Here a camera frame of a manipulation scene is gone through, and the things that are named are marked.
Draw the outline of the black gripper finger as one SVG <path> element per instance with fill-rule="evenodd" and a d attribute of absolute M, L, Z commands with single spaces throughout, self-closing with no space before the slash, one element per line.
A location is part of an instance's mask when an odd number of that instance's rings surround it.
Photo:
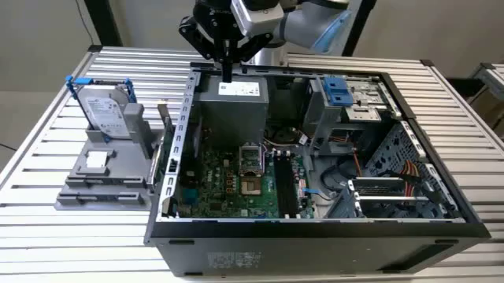
<path fill-rule="evenodd" d="M 213 59 L 219 64 L 222 72 L 222 81 L 227 81 L 227 60 L 225 56 L 225 39 L 217 21 L 210 23 L 210 41 L 198 28 L 195 17 L 184 17 L 179 24 L 179 33 L 186 41 L 191 44 L 200 55 L 207 59 Z"/>
<path fill-rule="evenodd" d="M 229 40 L 226 50 L 226 82 L 231 82 L 233 79 L 233 65 L 251 59 L 271 40 L 273 34 L 259 34 L 253 36 L 239 47 L 237 39 Z"/>

